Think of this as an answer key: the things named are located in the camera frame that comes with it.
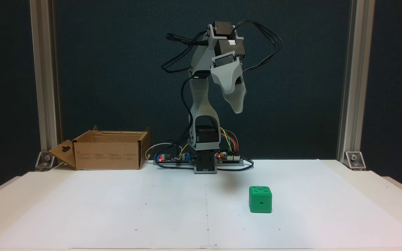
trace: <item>robotic arm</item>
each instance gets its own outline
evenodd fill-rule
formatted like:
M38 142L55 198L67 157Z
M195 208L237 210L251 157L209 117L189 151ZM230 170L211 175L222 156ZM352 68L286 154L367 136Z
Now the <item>robotic arm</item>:
M237 32L231 36L234 26L229 22L215 22L207 26L202 41L207 46L198 46L190 67L190 89L193 105L193 123L189 131L188 144L196 150L195 173L217 173L215 154L221 141L220 121L208 99L209 76L220 85L223 97L235 113L243 111L246 95L241 60L245 56L243 37ZM205 117L210 125L196 124Z

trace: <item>white table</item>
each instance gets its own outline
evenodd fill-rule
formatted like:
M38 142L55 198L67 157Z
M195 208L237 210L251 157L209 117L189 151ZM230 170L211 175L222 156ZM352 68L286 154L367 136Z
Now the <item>white table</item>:
M323 160L323 162L402 224L401 184L389 178L382 178L370 171L351 171L335 160ZM27 173L17 180L12 180L11 184L6 184L5 187L0 189L0 233L6 230L32 206L41 201L49 191L57 187L73 172L67 167L56 167L49 172Z

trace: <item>green cube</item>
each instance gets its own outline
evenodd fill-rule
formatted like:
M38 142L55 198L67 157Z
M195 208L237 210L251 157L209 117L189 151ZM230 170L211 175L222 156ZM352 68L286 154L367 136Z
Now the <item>green cube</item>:
M271 213L273 211L273 193L269 187L249 187L249 209L252 213Z

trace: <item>cardboard box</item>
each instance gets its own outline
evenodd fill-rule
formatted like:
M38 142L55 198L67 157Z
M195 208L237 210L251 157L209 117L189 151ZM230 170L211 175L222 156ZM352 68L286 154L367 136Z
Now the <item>cardboard box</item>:
M139 169L151 144L144 132L99 131L97 126L49 152L76 170Z

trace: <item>metal pillar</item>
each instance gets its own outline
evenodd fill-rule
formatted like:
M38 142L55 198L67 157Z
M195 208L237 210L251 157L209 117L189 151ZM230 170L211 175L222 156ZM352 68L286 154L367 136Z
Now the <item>metal pillar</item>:
M337 159L360 151L375 0L352 0Z
M30 17L41 151L47 151L62 141L54 1L30 0Z

